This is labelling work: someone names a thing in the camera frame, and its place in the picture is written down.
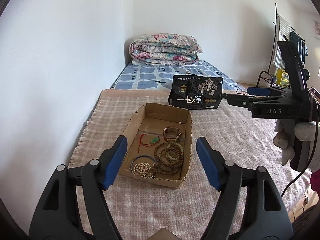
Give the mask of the yellow box on rack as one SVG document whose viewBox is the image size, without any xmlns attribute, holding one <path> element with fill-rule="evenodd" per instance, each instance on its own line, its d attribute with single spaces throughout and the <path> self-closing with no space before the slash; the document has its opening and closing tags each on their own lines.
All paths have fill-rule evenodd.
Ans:
<svg viewBox="0 0 320 240">
<path fill-rule="evenodd" d="M 289 78 L 289 74 L 285 72 L 285 70 L 277 68 L 275 77 L 277 78 L 276 84 L 284 87 L 289 86 L 290 78 Z"/>
</svg>

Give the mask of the black snack bag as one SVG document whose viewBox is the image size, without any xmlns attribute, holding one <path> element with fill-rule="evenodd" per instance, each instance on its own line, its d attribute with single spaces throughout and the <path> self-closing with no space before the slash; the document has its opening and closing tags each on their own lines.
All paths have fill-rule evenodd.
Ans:
<svg viewBox="0 0 320 240">
<path fill-rule="evenodd" d="M 168 103 L 188 110 L 217 109 L 222 100 L 222 83 L 221 77 L 174 75 Z"/>
</svg>

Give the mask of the dark hanging clothes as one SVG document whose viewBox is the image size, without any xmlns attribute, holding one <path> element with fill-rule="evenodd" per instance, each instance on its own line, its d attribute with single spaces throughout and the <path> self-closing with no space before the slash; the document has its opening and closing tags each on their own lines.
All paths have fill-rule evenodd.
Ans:
<svg viewBox="0 0 320 240">
<path fill-rule="evenodd" d="M 295 44 L 301 63 L 303 66 L 305 66 L 305 58 L 308 56 L 308 48 L 305 44 L 305 40 L 302 39 L 295 30 L 293 30 L 290 33 L 290 41 Z"/>
</svg>

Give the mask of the black clothes rack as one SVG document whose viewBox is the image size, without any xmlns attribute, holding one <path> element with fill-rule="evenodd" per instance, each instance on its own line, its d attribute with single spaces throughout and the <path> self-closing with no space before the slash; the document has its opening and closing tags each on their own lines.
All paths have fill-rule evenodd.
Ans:
<svg viewBox="0 0 320 240">
<path fill-rule="evenodd" d="M 277 5 L 275 4 L 275 22 L 274 22 L 274 40 L 271 59 L 267 71 L 261 71 L 257 80 L 256 86 L 260 85 L 263 80 L 272 86 L 280 86 L 276 84 L 277 78 L 275 77 L 277 68 L 285 70 L 285 63 L 281 57 L 278 42 L 290 40 L 291 31 L 295 30 L 287 20 L 280 16 L 277 12 Z"/>
</svg>

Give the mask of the open cardboard box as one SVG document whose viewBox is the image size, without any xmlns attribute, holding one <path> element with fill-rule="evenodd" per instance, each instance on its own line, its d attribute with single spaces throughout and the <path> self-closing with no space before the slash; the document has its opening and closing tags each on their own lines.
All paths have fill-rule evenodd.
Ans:
<svg viewBox="0 0 320 240">
<path fill-rule="evenodd" d="M 182 131 L 178 142 L 164 140 L 163 130 L 169 126 Z M 146 103 L 132 115 L 123 136 L 127 139 L 127 153 L 119 170 L 121 175 L 159 186 L 180 188 L 191 161 L 189 110 Z"/>
</svg>

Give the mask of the folded floral quilt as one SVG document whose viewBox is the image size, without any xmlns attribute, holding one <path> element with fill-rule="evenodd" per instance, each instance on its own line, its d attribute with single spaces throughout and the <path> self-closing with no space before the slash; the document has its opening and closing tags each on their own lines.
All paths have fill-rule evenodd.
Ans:
<svg viewBox="0 0 320 240">
<path fill-rule="evenodd" d="M 180 34 L 144 34 L 129 45 L 129 55 L 134 64 L 192 64 L 199 60 L 202 52 L 194 37 Z"/>
</svg>

